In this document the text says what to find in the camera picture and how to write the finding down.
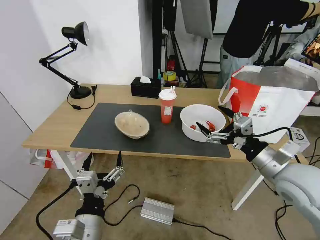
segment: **bowl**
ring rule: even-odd
[[[206,121],[210,121],[215,125],[214,132],[219,132],[226,125],[226,118],[218,109],[202,104],[193,104],[182,109],[180,119],[183,133],[197,142],[206,142],[207,137],[200,131],[196,122],[208,128]],[[190,128],[191,125],[195,125],[196,130]]]
[[[120,132],[132,139],[142,138],[150,130],[148,120],[144,116],[130,110],[119,113],[115,117],[114,123]]]

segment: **black desk mat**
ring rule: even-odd
[[[114,118],[129,109],[141,114],[150,123],[149,133],[138,140],[125,136],[114,124]],[[226,145],[196,142],[184,135],[180,120],[182,109],[174,107],[172,122],[163,124],[160,106],[99,103],[71,147],[229,158]]]

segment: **white table leg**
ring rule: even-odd
[[[263,178],[264,177],[260,174],[259,170],[257,169],[231,203],[232,209],[234,211],[238,210],[238,208],[250,196],[253,190],[259,185],[259,183],[262,182]]]
[[[53,160],[55,161],[56,165],[59,166],[59,168],[63,168],[70,179],[75,179],[78,176],[77,170],[72,165],[65,151],[50,150],[50,154]]]

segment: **tissue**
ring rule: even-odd
[[[142,83],[151,83],[150,78],[145,77],[145,76],[141,76],[140,82],[142,82]]]

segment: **cup lid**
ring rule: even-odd
[[[177,97],[177,94],[175,93],[175,86],[171,86],[170,89],[163,89],[160,93],[159,93],[159,98],[162,100],[173,100]]]

